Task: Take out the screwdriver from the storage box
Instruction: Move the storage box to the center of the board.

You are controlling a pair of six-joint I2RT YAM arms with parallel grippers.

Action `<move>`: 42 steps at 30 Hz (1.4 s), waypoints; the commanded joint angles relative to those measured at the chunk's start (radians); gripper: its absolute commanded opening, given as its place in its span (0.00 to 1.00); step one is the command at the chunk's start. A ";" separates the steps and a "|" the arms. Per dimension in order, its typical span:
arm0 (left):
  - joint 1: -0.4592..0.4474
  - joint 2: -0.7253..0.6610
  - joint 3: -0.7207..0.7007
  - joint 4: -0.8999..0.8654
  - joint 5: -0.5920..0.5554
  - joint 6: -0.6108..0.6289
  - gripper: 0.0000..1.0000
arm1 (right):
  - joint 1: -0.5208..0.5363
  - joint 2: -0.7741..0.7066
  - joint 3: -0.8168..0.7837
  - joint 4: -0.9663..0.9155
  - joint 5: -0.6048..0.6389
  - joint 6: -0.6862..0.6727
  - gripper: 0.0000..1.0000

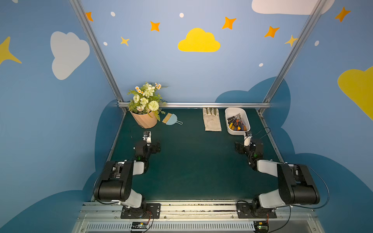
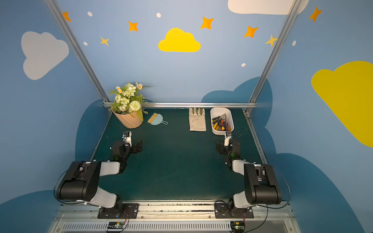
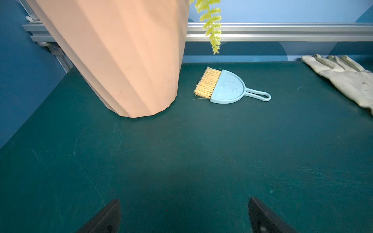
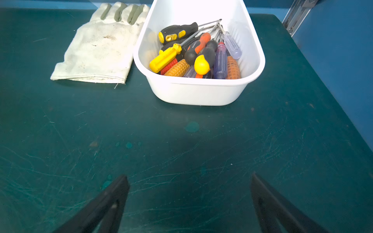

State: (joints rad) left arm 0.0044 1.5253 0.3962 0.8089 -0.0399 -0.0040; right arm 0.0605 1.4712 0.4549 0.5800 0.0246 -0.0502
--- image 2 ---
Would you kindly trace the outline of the black yellow screwdriver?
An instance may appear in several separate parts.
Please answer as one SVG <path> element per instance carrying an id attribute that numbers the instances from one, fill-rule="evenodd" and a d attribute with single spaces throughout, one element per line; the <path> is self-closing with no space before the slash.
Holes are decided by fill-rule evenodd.
<path id="1" fill-rule="evenodd" d="M 220 127 L 220 123 L 221 123 L 221 116 L 217 116 L 215 118 L 212 119 L 212 128 L 217 130 L 217 128 Z"/>

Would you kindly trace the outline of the white plastic storage box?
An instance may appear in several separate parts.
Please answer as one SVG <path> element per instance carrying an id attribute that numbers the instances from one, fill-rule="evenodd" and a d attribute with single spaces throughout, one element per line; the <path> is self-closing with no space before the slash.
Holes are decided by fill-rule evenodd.
<path id="1" fill-rule="evenodd" d="M 232 113 L 228 108 L 215 107 L 210 110 L 212 132 L 215 135 L 225 136 L 234 130 Z"/>

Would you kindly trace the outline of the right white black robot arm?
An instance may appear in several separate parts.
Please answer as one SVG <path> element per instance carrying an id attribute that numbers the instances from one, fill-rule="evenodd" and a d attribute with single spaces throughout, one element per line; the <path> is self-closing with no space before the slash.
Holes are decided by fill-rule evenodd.
<path id="1" fill-rule="evenodd" d="M 286 204 L 289 204 L 291 189 L 285 177 L 270 164 L 256 164 L 243 160 L 240 148 L 240 143 L 233 139 L 231 132 L 225 133 L 224 141 L 216 145 L 216 150 L 225 155 L 227 167 L 244 177 L 244 190 L 233 195 L 230 199 L 231 207 L 244 209 L 256 205 L 262 207 L 267 205 L 270 209 L 271 205 L 280 204 L 283 199 L 276 173 L 281 176 L 287 186 L 288 200 Z"/>

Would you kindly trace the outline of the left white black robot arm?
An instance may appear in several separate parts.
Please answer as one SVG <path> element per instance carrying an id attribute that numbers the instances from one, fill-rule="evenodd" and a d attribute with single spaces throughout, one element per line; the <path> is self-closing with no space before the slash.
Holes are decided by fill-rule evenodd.
<path id="1" fill-rule="evenodd" d="M 125 131 L 122 140 L 111 146 L 108 161 L 74 161 L 57 179 L 54 197 L 63 204 L 89 204 L 104 209 L 121 209 L 117 194 L 99 187 L 101 177 L 124 172 L 132 154 L 142 152 L 142 141 L 132 142 L 132 132 Z"/>

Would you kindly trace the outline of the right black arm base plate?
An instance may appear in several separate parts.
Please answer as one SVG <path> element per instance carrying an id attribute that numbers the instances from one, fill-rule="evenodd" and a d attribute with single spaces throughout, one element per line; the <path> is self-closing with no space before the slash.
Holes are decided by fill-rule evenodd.
<path id="1" fill-rule="evenodd" d="M 254 218 L 252 209 L 248 208 L 235 208 L 234 206 L 223 203 L 214 203 L 215 218 Z"/>

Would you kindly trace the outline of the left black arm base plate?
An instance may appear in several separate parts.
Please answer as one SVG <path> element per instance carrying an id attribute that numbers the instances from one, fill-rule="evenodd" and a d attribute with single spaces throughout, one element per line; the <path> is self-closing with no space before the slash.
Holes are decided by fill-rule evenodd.
<path id="1" fill-rule="evenodd" d="M 113 208 L 100 208 L 98 219 L 136 219 L 139 212 L 138 203 L 122 203 Z"/>

